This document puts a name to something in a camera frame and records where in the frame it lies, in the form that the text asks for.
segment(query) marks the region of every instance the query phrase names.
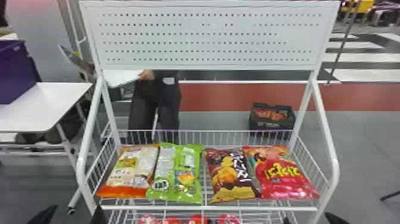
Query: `pegboard panel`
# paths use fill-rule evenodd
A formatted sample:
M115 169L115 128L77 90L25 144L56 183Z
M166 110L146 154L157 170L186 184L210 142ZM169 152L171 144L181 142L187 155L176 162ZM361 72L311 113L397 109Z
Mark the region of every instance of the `pegboard panel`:
M81 1L102 69L314 70L338 1Z

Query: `red wall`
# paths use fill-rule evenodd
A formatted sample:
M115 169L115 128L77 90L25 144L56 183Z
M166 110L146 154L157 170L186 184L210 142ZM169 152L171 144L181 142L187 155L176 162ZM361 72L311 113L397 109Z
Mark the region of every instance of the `red wall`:
M252 102L292 105L297 110L304 88L303 84L182 84L181 111L248 111ZM400 83L320 88L326 110L400 111Z

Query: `person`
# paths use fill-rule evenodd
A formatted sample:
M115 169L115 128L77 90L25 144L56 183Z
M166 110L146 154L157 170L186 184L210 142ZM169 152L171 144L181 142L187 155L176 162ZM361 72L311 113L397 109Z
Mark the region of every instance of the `person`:
M181 92L177 70L144 70L135 83L130 105L129 144L150 144L151 129L156 109L160 118L161 129L179 129L179 108ZM178 142L178 133L163 133L163 141Z
M0 27L7 27L8 23L5 19L5 0L0 0Z

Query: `orange snack bag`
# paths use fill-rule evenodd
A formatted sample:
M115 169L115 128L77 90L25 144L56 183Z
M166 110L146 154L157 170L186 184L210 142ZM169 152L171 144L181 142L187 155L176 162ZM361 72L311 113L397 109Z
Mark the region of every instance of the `orange snack bag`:
M105 198L144 198L152 181L158 145L123 146L121 156L96 195Z

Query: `green snack bag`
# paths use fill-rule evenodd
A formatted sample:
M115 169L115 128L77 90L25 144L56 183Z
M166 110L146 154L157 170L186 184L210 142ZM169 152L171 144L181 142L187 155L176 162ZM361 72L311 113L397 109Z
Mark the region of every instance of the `green snack bag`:
M160 142L154 180L146 197L202 204L198 180L202 145Z

